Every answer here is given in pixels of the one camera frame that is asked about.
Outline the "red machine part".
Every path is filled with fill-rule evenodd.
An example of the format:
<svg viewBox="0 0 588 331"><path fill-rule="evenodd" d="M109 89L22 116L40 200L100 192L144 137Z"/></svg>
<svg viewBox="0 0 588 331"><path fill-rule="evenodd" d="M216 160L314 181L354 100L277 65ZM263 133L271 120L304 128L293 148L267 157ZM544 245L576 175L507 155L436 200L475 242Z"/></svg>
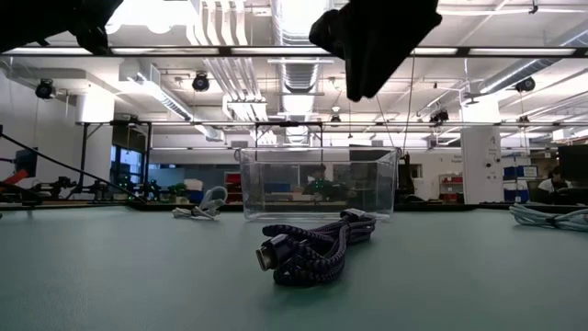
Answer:
<svg viewBox="0 0 588 331"><path fill-rule="evenodd" d="M7 188L12 188L18 182L28 177L28 171L25 169L18 170L13 175L7 177L6 179L0 181L0 191L3 191Z"/></svg>

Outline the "person in green top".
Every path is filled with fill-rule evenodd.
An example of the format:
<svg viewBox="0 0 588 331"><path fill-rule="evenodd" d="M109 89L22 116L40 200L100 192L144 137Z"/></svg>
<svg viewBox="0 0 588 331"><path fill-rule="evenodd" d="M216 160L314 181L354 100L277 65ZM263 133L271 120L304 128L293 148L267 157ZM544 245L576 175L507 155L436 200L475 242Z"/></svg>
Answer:
<svg viewBox="0 0 588 331"><path fill-rule="evenodd" d="M311 180L304 187L303 194L313 196L316 200L340 200L341 186L326 177L326 166L315 166L310 174Z"/></svg>

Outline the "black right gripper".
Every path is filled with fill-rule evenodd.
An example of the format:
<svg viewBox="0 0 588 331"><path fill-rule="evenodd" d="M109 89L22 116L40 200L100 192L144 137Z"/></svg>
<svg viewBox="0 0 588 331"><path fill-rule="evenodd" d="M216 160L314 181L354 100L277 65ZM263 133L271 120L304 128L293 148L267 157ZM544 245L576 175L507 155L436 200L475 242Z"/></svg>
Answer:
<svg viewBox="0 0 588 331"><path fill-rule="evenodd" d="M309 32L311 44L348 59L347 98L373 98L413 49L440 25L439 0L349 0L325 11ZM392 47L392 51L379 51Z"/></svg>

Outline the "person at desk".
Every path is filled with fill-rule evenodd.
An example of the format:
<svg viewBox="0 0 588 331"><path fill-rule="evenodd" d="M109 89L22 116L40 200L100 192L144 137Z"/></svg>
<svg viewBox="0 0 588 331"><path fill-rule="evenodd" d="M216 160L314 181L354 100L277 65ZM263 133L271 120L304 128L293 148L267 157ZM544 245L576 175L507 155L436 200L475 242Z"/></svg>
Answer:
<svg viewBox="0 0 588 331"><path fill-rule="evenodd" d="M571 182L563 178L561 167L557 165L548 173L548 178L539 183L537 188L547 193L554 193L563 188L571 188Z"/></svg>

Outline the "large dark monitor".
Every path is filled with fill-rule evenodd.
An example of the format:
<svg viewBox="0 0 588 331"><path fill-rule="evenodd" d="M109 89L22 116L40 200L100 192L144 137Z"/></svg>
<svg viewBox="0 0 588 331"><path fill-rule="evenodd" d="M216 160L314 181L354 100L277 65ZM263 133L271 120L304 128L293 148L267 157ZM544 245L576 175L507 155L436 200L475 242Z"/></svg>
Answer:
<svg viewBox="0 0 588 331"><path fill-rule="evenodd" d="M558 148L562 175L571 181L588 181L588 144Z"/></svg>

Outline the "grey shelf with red bins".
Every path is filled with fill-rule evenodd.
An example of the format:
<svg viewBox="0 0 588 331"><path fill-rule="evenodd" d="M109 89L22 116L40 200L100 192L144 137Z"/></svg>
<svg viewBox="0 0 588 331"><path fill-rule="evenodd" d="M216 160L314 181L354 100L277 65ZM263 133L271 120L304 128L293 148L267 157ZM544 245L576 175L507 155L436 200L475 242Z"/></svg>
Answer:
<svg viewBox="0 0 588 331"><path fill-rule="evenodd" d="M464 186L461 174L439 176L439 199L444 203L463 204Z"/></svg>

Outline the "small dark monitor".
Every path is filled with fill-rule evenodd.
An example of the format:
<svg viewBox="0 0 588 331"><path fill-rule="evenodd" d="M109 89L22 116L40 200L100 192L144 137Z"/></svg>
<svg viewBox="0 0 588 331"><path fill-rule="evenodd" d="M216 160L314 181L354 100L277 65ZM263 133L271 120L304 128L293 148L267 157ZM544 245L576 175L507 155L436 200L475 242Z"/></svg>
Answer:
<svg viewBox="0 0 588 331"><path fill-rule="evenodd" d="M38 155L27 149L16 151L14 167L16 172L24 171L27 177L35 177L37 174Z"/></svg>

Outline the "clear plastic bin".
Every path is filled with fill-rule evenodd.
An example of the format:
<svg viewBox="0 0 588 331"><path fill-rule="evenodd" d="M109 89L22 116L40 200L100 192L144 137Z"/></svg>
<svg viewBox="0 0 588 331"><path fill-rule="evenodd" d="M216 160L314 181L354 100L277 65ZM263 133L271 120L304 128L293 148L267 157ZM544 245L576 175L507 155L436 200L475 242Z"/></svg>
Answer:
<svg viewBox="0 0 588 331"><path fill-rule="evenodd" d="M332 222L355 209L388 220L398 187L397 148L251 148L236 154L240 163L243 212L253 222ZM304 195L315 166L341 186L340 200Z"/></svg>

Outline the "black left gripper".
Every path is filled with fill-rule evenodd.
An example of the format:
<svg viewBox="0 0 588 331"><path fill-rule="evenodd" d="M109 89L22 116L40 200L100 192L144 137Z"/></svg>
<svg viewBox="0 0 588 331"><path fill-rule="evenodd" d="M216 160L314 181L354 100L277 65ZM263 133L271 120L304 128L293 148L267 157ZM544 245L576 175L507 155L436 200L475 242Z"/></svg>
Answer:
<svg viewBox="0 0 588 331"><path fill-rule="evenodd" d="M109 54L106 24L123 0L0 0L0 52L69 32L79 47Z"/></svg>

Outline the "small black background frame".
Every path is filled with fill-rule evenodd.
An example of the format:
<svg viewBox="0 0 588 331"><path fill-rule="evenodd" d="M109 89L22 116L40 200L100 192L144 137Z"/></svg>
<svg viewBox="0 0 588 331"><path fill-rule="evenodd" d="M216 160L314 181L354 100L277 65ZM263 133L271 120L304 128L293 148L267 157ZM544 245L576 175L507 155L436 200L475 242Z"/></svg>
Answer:
<svg viewBox="0 0 588 331"><path fill-rule="evenodd" d="M323 147L324 127L319 121L258 121L252 131L254 147Z"/></svg>

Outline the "black rig frame crossbar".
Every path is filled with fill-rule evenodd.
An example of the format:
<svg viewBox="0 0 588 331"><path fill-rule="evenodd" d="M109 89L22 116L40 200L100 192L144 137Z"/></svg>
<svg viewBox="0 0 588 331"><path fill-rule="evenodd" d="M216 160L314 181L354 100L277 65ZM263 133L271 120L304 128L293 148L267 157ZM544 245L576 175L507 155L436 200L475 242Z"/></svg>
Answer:
<svg viewBox="0 0 588 331"><path fill-rule="evenodd" d="M80 47L27 46L5 51L16 57L89 57L91 52ZM421 58L588 58L588 47L417 47L412 57ZM111 57L286 57L327 58L331 54L312 46L189 46L189 47L113 47Z"/></svg>

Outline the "white square column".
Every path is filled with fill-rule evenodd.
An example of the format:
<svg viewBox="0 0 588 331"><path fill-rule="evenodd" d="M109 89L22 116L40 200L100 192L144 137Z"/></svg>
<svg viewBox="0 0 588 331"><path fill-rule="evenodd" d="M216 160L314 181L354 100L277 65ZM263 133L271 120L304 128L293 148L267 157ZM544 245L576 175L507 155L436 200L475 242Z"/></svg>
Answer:
<svg viewBox="0 0 588 331"><path fill-rule="evenodd" d="M501 122L498 102L494 99L463 104L460 131L463 164L464 201L466 204L499 202L503 199Z"/></svg>

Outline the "red storage bin shelf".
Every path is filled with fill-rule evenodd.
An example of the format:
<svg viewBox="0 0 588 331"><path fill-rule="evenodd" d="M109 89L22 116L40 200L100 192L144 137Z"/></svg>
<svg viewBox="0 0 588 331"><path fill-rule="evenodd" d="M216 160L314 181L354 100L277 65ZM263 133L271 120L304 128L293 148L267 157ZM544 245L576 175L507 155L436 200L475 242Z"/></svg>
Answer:
<svg viewBox="0 0 588 331"><path fill-rule="evenodd" d="M224 187L228 192L226 202L228 204L242 203L242 180L239 172L226 172L224 174Z"/></svg>

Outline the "black background station frame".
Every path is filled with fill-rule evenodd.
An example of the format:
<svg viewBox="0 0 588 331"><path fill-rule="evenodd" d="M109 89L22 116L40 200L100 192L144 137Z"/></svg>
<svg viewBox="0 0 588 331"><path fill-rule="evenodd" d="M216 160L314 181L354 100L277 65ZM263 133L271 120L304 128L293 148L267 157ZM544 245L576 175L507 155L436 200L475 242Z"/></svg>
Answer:
<svg viewBox="0 0 588 331"><path fill-rule="evenodd" d="M142 120L111 120L111 121L97 121L97 122L86 122L86 121L77 121L76 125L83 127L83 137L82 137L82 151L81 151L81 161L80 161L80 169L77 170L79 174L77 187L75 188L75 192L79 193L82 189L86 177L91 177L94 180L97 180L100 183L104 183L111 188L118 189L124 192L128 197L132 200L137 200L139 203L145 205L147 203L147 195L148 195L148 188L147 185L149 183L149 163L151 161L151 147L153 141L153 123L151 121L142 121ZM85 171L85 161L86 161L86 150L87 150L87 141L88 138L96 133L100 128L104 126L110 127L125 127L127 129L139 126L146 126L147 132L145 133L145 152L143 153L142 158L142 187L143 192L142 196L137 196L135 193L130 192L129 190L115 185L108 181L107 179L99 178L95 175L91 175Z"/></svg>

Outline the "blue storage bin stack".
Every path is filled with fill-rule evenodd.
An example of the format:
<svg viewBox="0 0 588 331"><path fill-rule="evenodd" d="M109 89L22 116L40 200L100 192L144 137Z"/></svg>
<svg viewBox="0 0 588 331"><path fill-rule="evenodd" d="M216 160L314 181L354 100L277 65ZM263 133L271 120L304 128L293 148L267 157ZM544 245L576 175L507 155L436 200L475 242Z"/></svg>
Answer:
<svg viewBox="0 0 588 331"><path fill-rule="evenodd" d="M503 169L503 199L506 202L528 202L528 182L538 179L536 165L512 165Z"/></svg>

